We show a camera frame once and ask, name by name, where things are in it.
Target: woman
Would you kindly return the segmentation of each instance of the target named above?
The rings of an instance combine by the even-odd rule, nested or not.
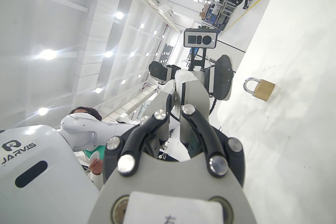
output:
[[[72,110],[70,114],[84,112],[92,115],[97,120],[101,121],[102,117],[97,110],[90,107],[77,107]],[[93,184],[100,190],[103,186],[103,177],[102,177],[102,169],[103,169],[103,158],[104,158],[104,150],[105,146],[98,146],[93,150],[84,150],[80,152],[74,152],[79,162],[83,166],[85,172],[88,174],[89,179],[93,182]],[[99,152],[99,159],[94,159],[93,162],[89,162],[90,156],[95,152]]]

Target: hand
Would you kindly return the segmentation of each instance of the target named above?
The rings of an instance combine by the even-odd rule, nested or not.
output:
[[[103,160],[95,158],[89,165],[89,170],[94,173],[94,175],[100,175],[103,170]]]

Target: jarvis logo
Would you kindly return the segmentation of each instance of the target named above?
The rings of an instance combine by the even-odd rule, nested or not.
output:
[[[11,141],[8,141],[7,143],[4,143],[2,145],[2,148],[5,149],[6,151],[8,152],[11,152],[10,154],[6,155],[4,158],[3,158],[3,162],[1,165],[4,165],[6,162],[10,161],[11,159],[15,158],[17,155],[19,154],[23,154],[24,152],[36,147],[36,144],[34,142],[24,146],[24,147],[21,147],[21,143],[17,140],[11,140]]]
[[[11,140],[11,141],[8,141],[7,143],[4,143],[2,145],[2,148],[4,148],[6,151],[10,152],[12,151],[12,147],[20,147],[21,146],[21,143],[17,140]]]

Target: padlock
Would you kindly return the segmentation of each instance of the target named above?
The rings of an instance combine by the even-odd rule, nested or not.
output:
[[[258,83],[257,86],[255,87],[254,91],[251,91],[251,90],[247,89],[247,87],[246,87],[247,83],[251,80],[254,80]],[[270,95],[272,94],[274,86],[275,86],[275,84],[273,84],[269,81],[259,80],[259,79],[256,79],[256,78],[248,78],[248,79],[245,80],[245,82],[243,84],[244,90],[247,93],[252,94],[252,96],[254,96],[258,99],[262,99],[265,102],[269,99]]]

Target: teal shirt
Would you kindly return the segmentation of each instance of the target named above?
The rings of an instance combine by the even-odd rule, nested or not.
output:
[[[90,158],[91,155],[98,151],[99,152],[99,158],[104,159],[104,152],[105,152],[105,145],[99,145],[97,148],[95,148],[93,151],[83,150],[84,154]]]

